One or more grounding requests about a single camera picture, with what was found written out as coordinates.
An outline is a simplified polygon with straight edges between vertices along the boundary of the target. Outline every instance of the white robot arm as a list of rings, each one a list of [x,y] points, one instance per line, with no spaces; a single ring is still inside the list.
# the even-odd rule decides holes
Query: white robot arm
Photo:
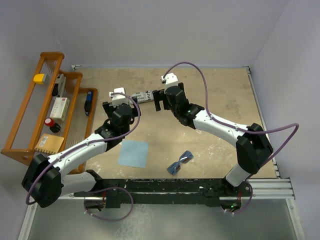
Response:
[[[262,127],[254,123],[251,126],[238,124],[213,113],[208,114],[204,107],[189,103],[186,98],[183,83],[178,83],[178,78],[169,73],[161,78],[165,83],[164,89],[153,91],[156,111],[160,111],[160,101],[165,110],[171,110],[173,115],[184,125],[193,129],[211,133],[236,148],[238,163],[225,176],[225,180],[233,187],[239,186],[250,175],[256,174],[273,152],[273,148],[265,134],[248,134],[238,131],[237,128],[252,132],[263,131]],[[215,119],[228,123],[236,129],[224,126],[214,121]]]
[[[124,88],[116,88],[114,92],[125,94]],[[111,103],[104,102],[102,106],[108,119],[88,138],[57,154],[48,157],[39,154],[32,159],[22,181],[27,191],[30,191],[40,173],[52,165],[32,189],[31,196],[41,207],[51,205],[61,195],[93,189],[96,180],[89,172],[68,173],[119,144],[125,138],[119,136],[129,132],[130,125],[138,116],[138,109],[136,106],[131,108],[124,95],[115,95]]]

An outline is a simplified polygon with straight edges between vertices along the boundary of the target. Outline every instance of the blue napkin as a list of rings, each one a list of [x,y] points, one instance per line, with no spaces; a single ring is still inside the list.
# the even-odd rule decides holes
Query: blue napkin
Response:
[[[145,168],[148,143],[144,141],[123,140],[118,164],[128,167]]]

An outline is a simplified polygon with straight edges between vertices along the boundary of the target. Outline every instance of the tan floor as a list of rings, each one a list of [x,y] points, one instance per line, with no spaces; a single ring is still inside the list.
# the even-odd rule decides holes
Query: tan floor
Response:
[[[124,87],[127,94],[162,89],[161,68],[83,68],[82,87],[97,88],[98,102],[92,131],[107,119],[102,102],[110,101],[109,92]],[[192,68],[176,68],[172,71],[184,83],[190,103],[205,105],[204,84],[199,73]],[[232,122],[261,125],[258,109],[247,71],[244,68],[204,68],[212,113]],[[140,104],[140,125],[126,137],[127,140],[148,142],[145,168],[118,165],[121,145],[98,155],[86,163],[103,178],[223,178],[237,162],[236,149],[226,141],[207,132],[181,125],[168,110],[156,112],[153,102]],[[189,150],[194,159],[181,166],[172,176],[167,167]],[[272,162],[266,164],[257,178],[275,178]]]

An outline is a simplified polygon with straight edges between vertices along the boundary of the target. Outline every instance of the yellow block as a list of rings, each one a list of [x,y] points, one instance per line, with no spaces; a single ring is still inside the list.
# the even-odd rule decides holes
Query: yellow block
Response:
[[[36,84],[44,84],[45,82],[47,82],[49,80],[49,76],[45,73],[39,73],[36,74],[33,78],[33,81]]]

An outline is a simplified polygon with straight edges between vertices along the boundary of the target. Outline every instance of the wooden rack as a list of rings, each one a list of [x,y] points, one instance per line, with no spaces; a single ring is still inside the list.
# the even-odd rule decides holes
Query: wooden rack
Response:
[[[52,91],[55,86],[56,79],[58,77],[58,74],[64,74],[66,77],[65,82],[65,92],[71,96],[70,97],[70,104],[68,107],[68,114],[66,117],[66,120],[63,123],[63,128],[61,129],[61,137],[64,137],[64,141],[59,149],[59,152],[63,151],[66,147],[66,142],[68,139],[68,133],[72,122],[73,113],[75,111],[76,101],[79,94],[86,94],[88,91],[93,92],[93,99],[91,104],[91,110],[89,113],[89,117],[87,118],[87,124],[85,129],[84,136],[81,136],[81,140],[87,138],[91,134],[91,127],[93,123],[94,118],[94,112],[97,105],[97,99],[98,99],[98,90],[95,88],[82,88],[80,87],[80,83],[82,80],[82,73],[80,72],[65,72],[60,70],[62,61],[64,59],[64,54],[61,52],[42,52],[40,54],[39,62],[35,68],[34,75],[29,83],[29,86],[27,88],[26,94],[23,98],[22,104],[20,106],[20,109],[18,111],[18,114],[16,115],[15,121],[13,123],[12,129],[10,131],[10,134],[7,138],[7,141],[5,143],[4,148],[1,150],[1,153],[3,155],[6,155],[7,157],[14,159],[20,163],[23,163],[25,165],[29,165],[32,158],[35,154],[35,146],[39,141],[39,138],[41,137],[41,133],[43,131],[44,127],[44,121],[46,117],[48,116],[48,112],[50,109],[50,105],[52,102]],[[26,109],[28,107],[28,104],[30,102],[30,99],[33,95],[33,91],[36,87],[35,82],[33,81],[33,78],[36,74],[41,73],[43,67],[46,67],[51,74],[51,79],[48,84],[45,97],[42,99],[43,104],[39,110],[38,116],[36,116],[35,119],[35,127],[33,129],[33,132],[31,134],[31,138],[29,139],[28,146],[26,148],[20,149],[20,148],[14,148],[14,142],[17,136],[17,133],[20,129],[21,122],[24,118],[24,115],[26,113]],[[84,109],[77,109],[77,111],[83,111],[83,114],[85,114]],[[82,173],[84,171],[84,164],[80,165],[77,169],[74,169],[71,173]]]

